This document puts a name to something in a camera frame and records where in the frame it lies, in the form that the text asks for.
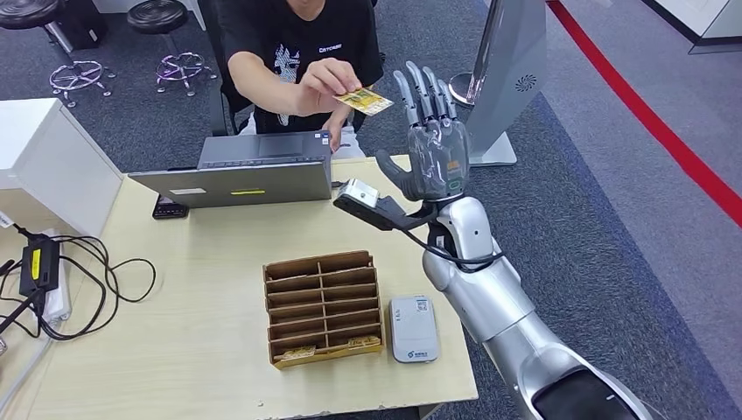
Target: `cardboard organizer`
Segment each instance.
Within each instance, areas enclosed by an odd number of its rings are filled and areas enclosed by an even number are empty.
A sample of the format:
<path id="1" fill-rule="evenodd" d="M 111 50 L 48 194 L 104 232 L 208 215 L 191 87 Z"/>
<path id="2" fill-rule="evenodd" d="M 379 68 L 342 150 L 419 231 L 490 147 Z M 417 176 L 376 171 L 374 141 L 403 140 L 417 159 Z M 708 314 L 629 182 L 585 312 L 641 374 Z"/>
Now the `cardboard organizer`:
<path id="1" fill-rule="evenodd" d="M 383 349 L 379 284 L 367 251 L 272 263 L 263 280 L 276 368 Z"/>

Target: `phone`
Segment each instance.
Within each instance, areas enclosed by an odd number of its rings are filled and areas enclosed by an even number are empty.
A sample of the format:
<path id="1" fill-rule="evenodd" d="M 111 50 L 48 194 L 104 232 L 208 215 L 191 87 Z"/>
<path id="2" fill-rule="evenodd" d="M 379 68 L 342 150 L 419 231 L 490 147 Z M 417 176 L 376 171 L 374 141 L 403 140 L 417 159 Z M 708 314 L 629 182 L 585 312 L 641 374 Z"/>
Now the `phone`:
<path id="1" fill-rule="evenodd" d="M 163 197 L 162 195 L 157 196 L 157 203 L 155 203 L 155 210 L 152 211 L 152 219 L 182 219 L 188 215 L 188 207 L 178 204 L 175 201 Z"/>

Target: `yellow sticker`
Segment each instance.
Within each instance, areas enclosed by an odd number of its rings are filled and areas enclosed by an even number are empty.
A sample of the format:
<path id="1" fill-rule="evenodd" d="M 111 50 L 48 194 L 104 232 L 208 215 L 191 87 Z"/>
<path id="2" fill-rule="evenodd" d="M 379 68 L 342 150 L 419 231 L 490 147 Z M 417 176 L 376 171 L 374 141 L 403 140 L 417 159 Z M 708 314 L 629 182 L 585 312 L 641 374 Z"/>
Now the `yellow sticker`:
<path id="1" fill-rule="evenodd" d="M 39 271 L 41 270 L 41 249 L 34 249 L 31 254 L 31 278 L 39 280 Z"/>
<path id="2" fill-rule="evenodd" d="M 369 335 L 367 337 L 356 337 L 348 341 L 348 348 L 376 346 L 382 343 L 382 339 Z"/>
<path id="3" fill-rule="evenodd" d="M 232 195 L 250 195 L 250 194 L 265 194 L 265 190 L 242 190 L 242 191 L 232 191 L 230 194 Z"/>
<path id="4" fill-rule="evenodd" d="M 317 346 L 304 346 L 300 348 L 295 348 L 293 350 L 289 350 L 288 352 L 284 353 L 282 360 L 292 361 L 294 359 L 310 357 L 310 356 L 313 356 L 316 351 L 317 351 Z"/>
<path id="5" fill-rule="evenodd" d="M 356 90 L 349 94 L 343 94 L 342 96 L 335 96 L 335 99 L 358 109 L 367 116 L 375 116 L 384 109 L 394 105 L 394 103 L 389 99 L 379 96 L 366 88 Z"/>

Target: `white cabinet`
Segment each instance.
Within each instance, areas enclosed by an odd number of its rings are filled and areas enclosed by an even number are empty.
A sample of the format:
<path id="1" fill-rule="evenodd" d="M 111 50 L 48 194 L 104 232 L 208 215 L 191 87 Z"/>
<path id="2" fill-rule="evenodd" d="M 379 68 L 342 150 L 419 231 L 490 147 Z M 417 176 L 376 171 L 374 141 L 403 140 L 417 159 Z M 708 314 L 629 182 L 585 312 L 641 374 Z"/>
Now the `white cabinet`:
<path id="1" fill-rule="evenodd" d="M 0 101 L 0 211 L 99 236 L 123 175 L 57 99 Z"/>
<path id="2" fill-rule="evenodd" d="M 665 10 L 702 38 L 742 36 L 742 0 L 655 0 Z M 726 24 L 716 27 L 715 21 Z M 706 33 L 713 26 L 714 32 Z"/>

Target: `robotic finger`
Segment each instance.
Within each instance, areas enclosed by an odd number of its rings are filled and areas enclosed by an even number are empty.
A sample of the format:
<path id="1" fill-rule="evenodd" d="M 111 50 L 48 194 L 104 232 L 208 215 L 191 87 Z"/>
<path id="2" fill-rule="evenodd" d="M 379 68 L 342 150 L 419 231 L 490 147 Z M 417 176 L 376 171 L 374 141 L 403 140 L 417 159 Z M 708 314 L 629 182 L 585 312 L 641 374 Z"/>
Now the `robotic finger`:
<path id="1" fill-rule="evenodd" d="M 395 70 L 393 75 L 402 94 L 402 103 L 404 103 L 404 109 L 407 112 L 409 126 L 416 127 L 420 125 L 420 115 L 417 113 L 417 102 L 412 97 L 412 91 L 410 90 L 410 85 L 407 83 L 407 78 L 399 70 Z"/>
<path id="2" fill-rule="evenodd" d="M 443 92 L 441 92 L 440 86 L 438 85 L 438 79 L 436 79 L 436 75 L 433 73 L 430 67 L 423 67 L 423 73 L 428 78 L 428 89 L 433 93 L 433 96 L 436 99 L 436 110 L 438 118 L 440 120 L 443 120 L 448 116 L 448 113 L 445 109 L 445 97 Z"/>
<path id="3" fill-rule="evenodd" d="M 453 101 L 453 96 L 451 96 L 451 90 L 448 88 L 448 83 L 438 80 L 438 86 L 441 88 L 441 92 L 445 97 L 445 103 L 448 106 L 448 116 L 452 120 L 458 120 L 459 114 L 456 112 L 456 102 Z"/>
<path id="4" fill-rule="evenodd" d="M 433 106 L 431 104 L 431 97 L 428 95 L 428 90 L 425 88 L 425 80 L 423 80 L 423 74 L 420 73 L 420 69 L 412 61 L 405 63 L 410 74 L 412 74 L 412 80 L 415 82 L 415 90 L 420 95 L 420 102 L 423 104 L 423 117 L 425 121 L 435 119 L 433 113 Z"/>

